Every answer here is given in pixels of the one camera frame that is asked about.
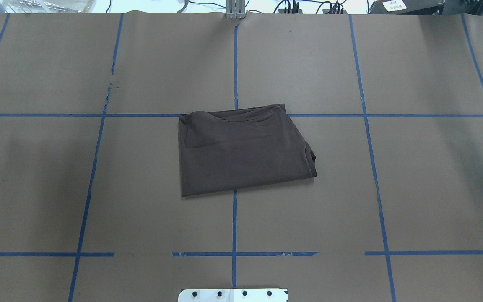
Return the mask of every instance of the black cloth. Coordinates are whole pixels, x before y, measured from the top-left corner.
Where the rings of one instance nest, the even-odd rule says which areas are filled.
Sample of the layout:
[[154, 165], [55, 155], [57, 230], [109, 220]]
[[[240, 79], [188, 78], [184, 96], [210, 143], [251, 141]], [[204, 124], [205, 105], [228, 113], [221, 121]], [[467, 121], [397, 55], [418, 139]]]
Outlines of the black cloth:
[[182, 196], [316, 176], [315, 156], [284, 105], [182, 115]]

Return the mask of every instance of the garment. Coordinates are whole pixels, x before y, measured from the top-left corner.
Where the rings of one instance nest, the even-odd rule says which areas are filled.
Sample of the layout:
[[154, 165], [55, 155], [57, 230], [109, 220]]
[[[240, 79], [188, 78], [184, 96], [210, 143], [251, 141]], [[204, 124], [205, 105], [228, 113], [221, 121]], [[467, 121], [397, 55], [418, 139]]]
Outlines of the garment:
[[182, 196], [316, 176], [316, 157], [284, 105], [182, 115]]

